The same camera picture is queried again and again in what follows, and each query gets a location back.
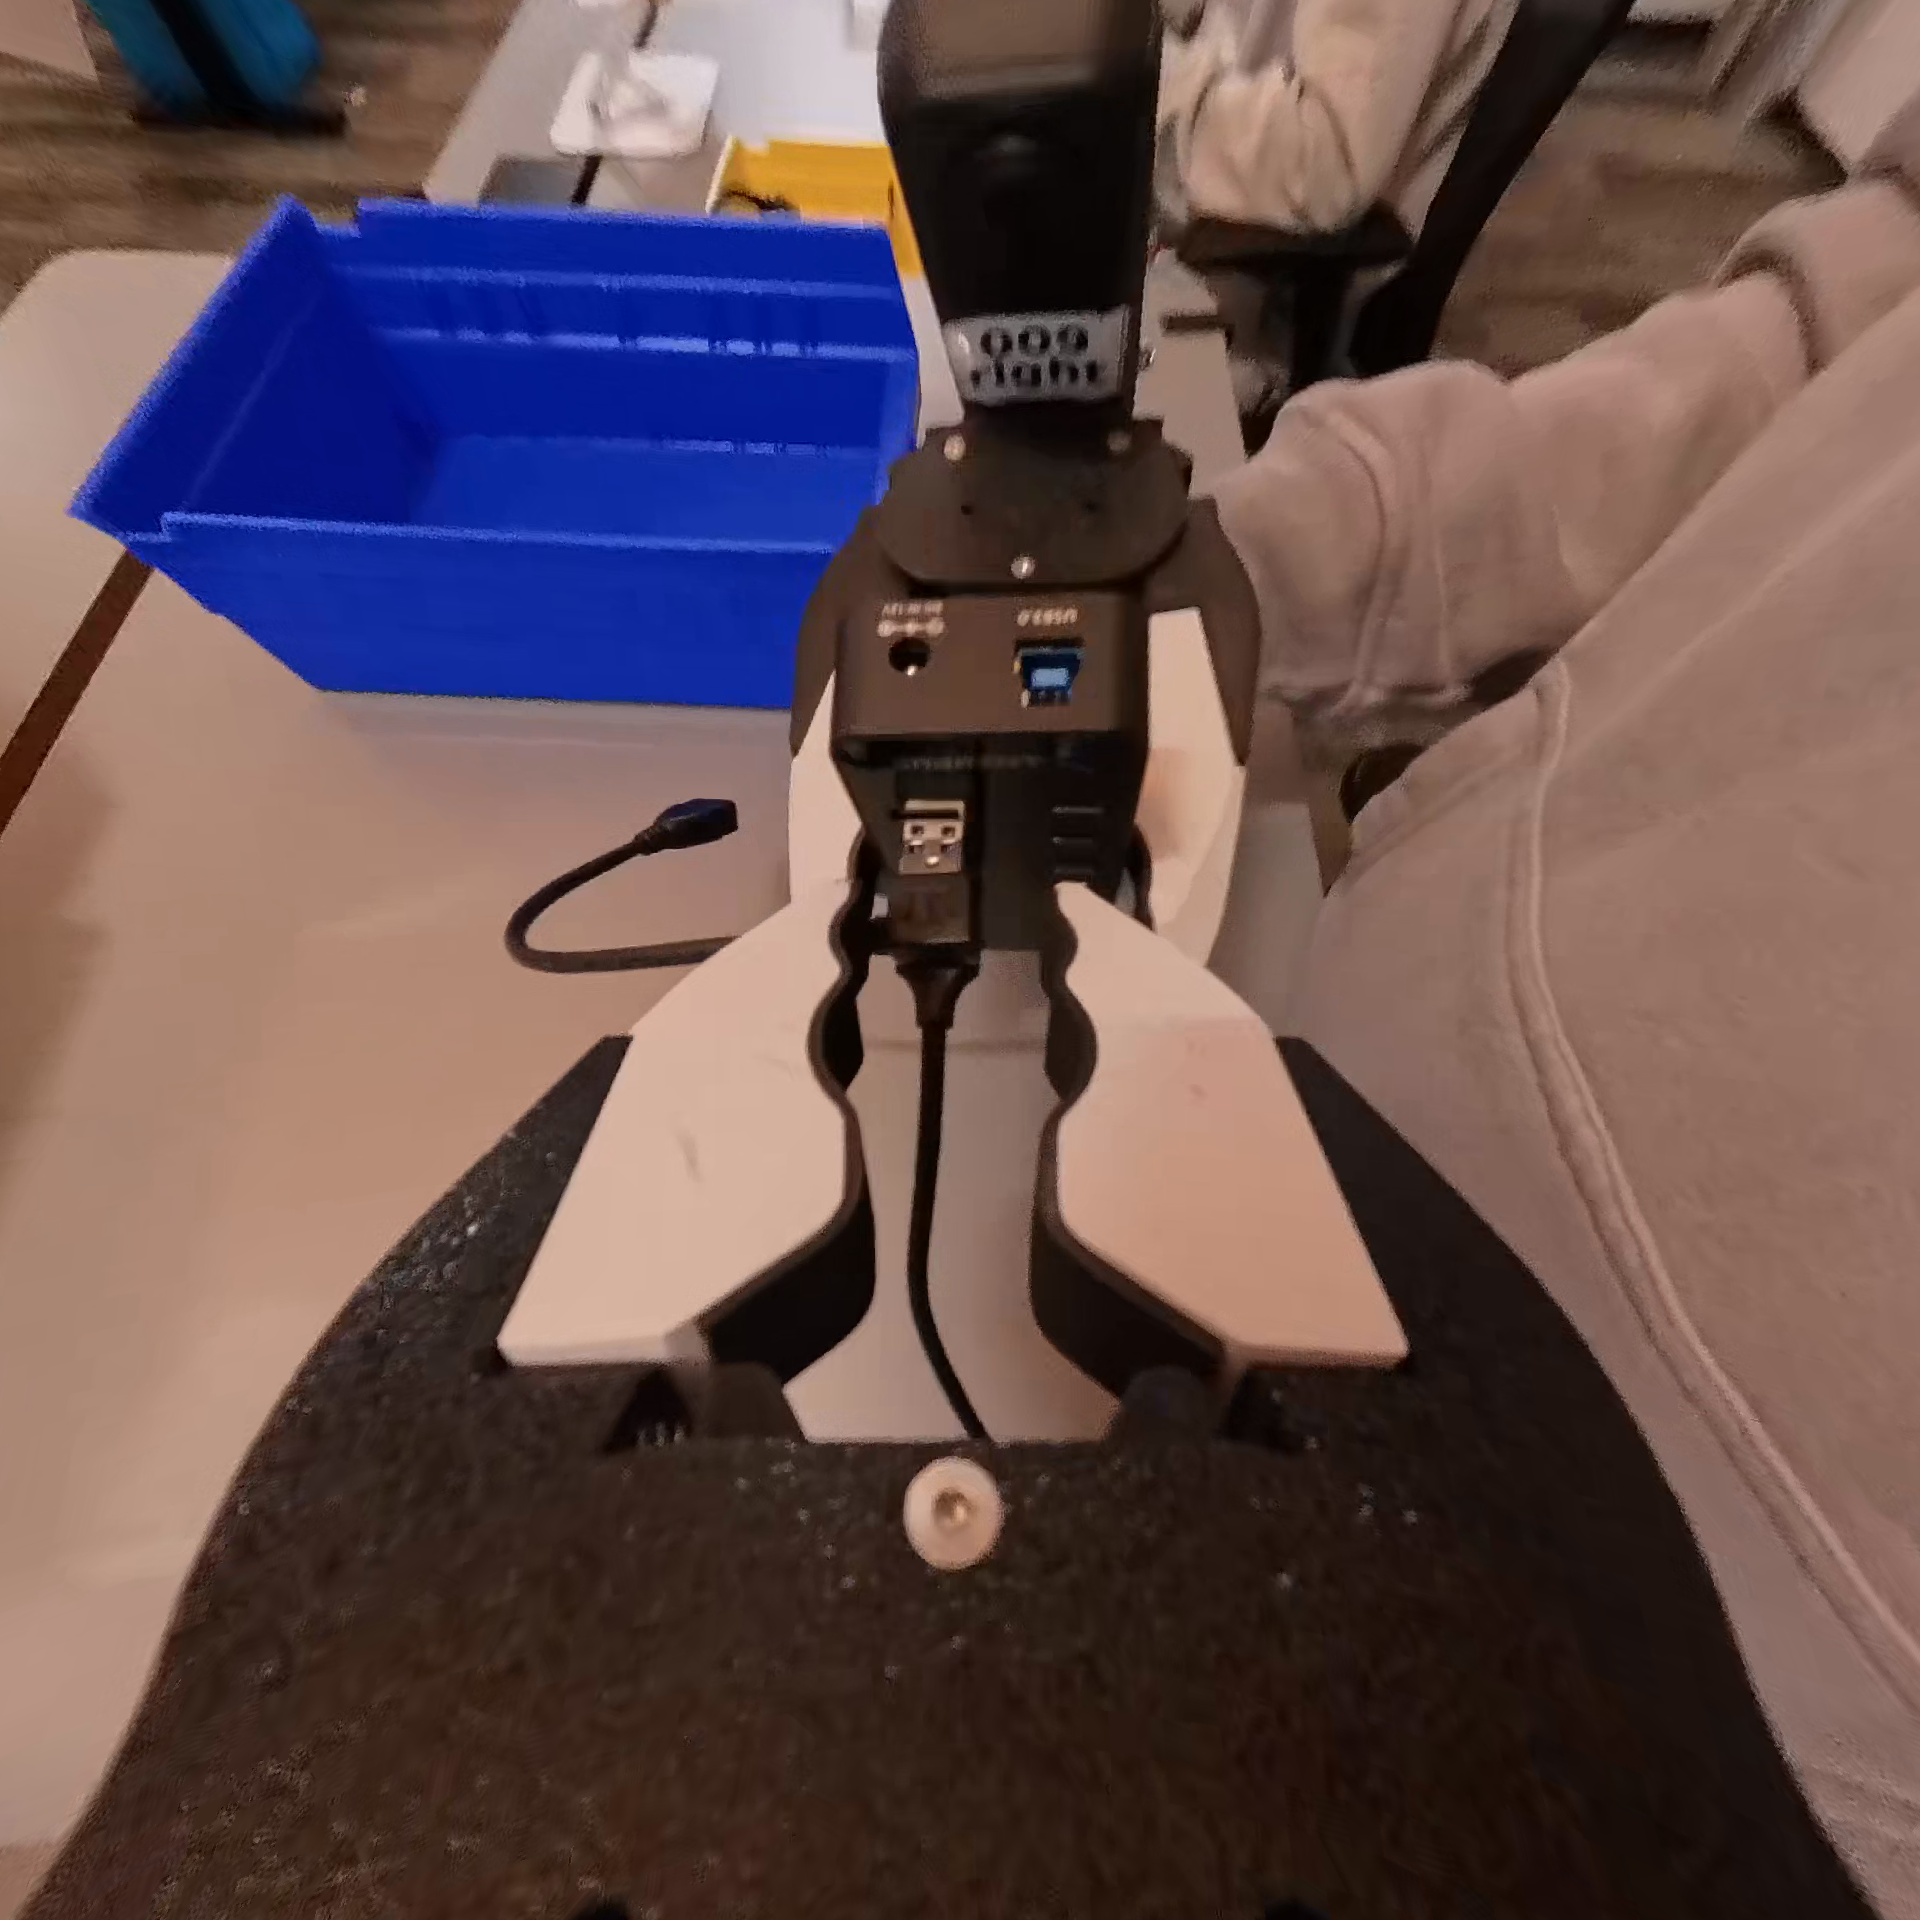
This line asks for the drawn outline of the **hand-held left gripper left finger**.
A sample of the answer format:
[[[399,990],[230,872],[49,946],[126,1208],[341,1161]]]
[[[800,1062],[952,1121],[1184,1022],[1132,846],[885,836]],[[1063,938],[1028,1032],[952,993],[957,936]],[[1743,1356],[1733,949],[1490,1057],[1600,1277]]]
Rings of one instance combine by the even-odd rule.
[[[524,1369],[808,1369],[876,1293],[848,1096],[873,889],[808,884],[626,1050],[495,1336]]]

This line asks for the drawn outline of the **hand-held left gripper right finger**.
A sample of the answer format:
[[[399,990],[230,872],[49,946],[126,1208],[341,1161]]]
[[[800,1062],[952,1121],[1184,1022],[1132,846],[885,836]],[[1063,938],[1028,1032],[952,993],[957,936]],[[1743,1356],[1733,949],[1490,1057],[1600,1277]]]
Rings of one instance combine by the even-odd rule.
[[[1394,1369],[1408,1334],[1262,1017],[1080,881],[1041,952],[1030,1306],[1087,1377]]]

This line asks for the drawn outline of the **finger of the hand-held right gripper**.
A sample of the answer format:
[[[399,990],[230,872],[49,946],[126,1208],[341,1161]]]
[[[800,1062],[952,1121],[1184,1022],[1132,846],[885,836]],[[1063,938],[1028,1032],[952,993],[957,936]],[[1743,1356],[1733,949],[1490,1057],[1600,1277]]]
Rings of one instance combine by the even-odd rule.
[[[818,704],[792,749],[785,780],[785,892],[790,900],[848,902],[862,825],[832,761],[832,708]]]
[[[1146,620],[1145,904],[1156,933],[1200,964],[1226,916],[1242,789],[1245,765],[1232,745],[1200,613],[1153,613]]]

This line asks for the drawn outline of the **black usb hub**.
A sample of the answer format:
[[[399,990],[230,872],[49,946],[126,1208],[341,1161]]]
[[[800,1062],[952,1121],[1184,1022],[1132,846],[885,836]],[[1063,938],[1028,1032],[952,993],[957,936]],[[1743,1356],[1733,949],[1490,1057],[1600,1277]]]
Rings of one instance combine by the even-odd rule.
[[[837,637],[830,751],[895,946],[1040,952],[1066,881],[1112,900],[1146,758],[1129,592],[870,599]]]

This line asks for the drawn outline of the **person's right forearm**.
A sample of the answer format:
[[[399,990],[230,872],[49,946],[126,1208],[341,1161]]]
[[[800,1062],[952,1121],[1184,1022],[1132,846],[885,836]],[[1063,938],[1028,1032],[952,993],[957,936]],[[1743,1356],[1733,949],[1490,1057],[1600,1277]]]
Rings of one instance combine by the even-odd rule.
[[[1776,205],[1711,281],[1543,367],[1431,361],[1289,399],[1214,493],[1258,605],[1258,693],[1303,756],[1452,730],[1549,656],[1917,281],[1909,102],[1848,177]]]

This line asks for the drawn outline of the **yellow box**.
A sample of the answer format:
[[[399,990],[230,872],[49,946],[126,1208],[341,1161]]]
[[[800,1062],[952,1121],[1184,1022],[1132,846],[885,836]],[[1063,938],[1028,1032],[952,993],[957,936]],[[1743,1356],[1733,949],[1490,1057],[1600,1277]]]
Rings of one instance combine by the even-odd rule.
[[[887,230],[903,279],[922,279],[921,247],[892,152],[878,141],[728,134],[703,201],[705,212],[813,224],[873,224]]]

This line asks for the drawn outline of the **pale grey garment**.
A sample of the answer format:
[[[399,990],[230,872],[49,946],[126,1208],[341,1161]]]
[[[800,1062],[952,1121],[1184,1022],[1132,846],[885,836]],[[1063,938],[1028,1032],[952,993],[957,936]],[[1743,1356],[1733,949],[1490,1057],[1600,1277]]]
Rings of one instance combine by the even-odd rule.
[[[1388,207],[1416,236],[1516,2],[1160,2],[1156,204],[1341,232]]]

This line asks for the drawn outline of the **blue plastic bin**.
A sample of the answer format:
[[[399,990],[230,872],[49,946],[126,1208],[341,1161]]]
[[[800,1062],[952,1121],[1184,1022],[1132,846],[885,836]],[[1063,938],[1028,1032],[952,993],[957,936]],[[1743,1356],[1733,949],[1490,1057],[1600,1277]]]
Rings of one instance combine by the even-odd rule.
[[[310,687],[781,710],[918,399],[878,224],[280,198],[70,513]]]

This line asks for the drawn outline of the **black chair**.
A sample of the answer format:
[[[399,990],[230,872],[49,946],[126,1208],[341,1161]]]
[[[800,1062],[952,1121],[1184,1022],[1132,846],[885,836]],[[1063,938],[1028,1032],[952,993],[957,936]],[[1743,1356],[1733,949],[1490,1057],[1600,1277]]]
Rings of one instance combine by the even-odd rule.
[[[1517,5],[1416,236],[1388,207],[1332,232],[1216,218],[1162,232],[1216,301],[1248,453],[1295,392],[1431,353],[1484,229],[1628,14],[1628,2]]]

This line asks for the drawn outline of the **person in beige hoodie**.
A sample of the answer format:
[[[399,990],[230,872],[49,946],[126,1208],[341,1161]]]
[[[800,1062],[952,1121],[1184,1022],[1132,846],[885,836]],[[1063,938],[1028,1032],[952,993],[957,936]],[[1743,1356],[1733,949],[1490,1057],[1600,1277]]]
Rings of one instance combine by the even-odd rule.
[[[1353,833],[1301,1031],[1631,1408],[1914,1914],[1914,294]]]

